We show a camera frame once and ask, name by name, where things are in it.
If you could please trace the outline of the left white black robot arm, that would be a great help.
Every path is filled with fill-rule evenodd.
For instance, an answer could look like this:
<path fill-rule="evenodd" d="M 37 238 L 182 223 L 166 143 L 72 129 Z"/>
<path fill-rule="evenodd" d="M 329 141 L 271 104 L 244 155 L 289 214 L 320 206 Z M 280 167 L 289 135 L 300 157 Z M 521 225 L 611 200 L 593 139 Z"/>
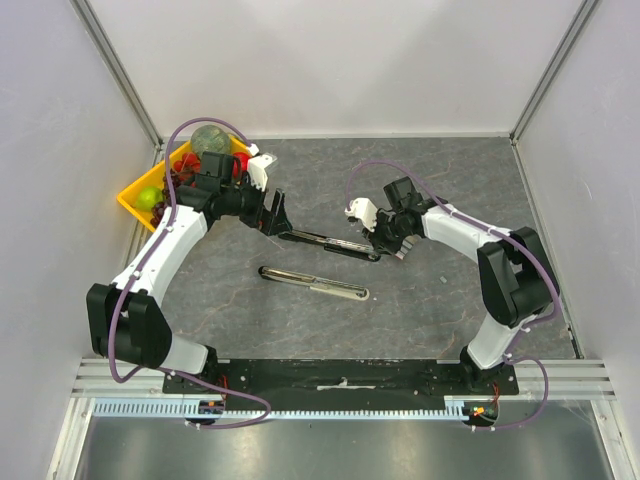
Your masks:
<path fill-rule="evenodd" d="M 204 153 L 198 173 L 171 193 L 171 205 L 133 262 L 107 284 L 94 284 L 86 302 L 93 351 L 111 363 L 135 368 L 184 372 L 185 382 L 208 393 L 219 382 L 213 348 L 174 334 L 161 305 L 168 286 L 191 249 L 224 216 L 238 218 L 266 236 L 288 233 L 292 226 L 285 194 L 276 190 L 264 204 L 268 179 L 277 159 L 259 154 L 244 171 L 230 154 Z"/>

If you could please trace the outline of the white black stapler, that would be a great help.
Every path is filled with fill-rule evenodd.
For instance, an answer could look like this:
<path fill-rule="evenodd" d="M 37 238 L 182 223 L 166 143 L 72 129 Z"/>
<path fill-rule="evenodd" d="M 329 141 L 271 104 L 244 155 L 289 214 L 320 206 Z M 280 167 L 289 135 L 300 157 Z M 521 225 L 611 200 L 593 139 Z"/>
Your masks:
<path fill-rule="evenodd" d="M 261 266 L 258 269 L 258 273 L 266 280 L 301 286 L 312 291 L 355 301 L 365 301 L 370 295 L 369 290 L 364 286 L 344 283 L 310 274 L 276 269 L 268 266 Z"/>

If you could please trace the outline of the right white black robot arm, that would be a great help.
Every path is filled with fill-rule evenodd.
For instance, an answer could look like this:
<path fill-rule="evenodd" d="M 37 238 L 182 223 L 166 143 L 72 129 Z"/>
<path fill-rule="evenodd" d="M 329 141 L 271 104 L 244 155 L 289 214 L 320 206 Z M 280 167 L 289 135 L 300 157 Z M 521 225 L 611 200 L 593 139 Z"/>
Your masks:
<path fill-rule="evenodd" d="M 460 354 L 457 377 L 465 391 L 481 393 L 512 360 L 517 341 L 558 304 L 560 289 L 540 238 L 531 228 L 496 227 L 440 197 L 423 197 L 409 177 L 386 185 L 384 193 L 389 209 L 357 198 L 345 211 L 362 223 L 375 252 L 402 259 L 416 239 L 427 239 L 477 265 L 486 316 Z"/>

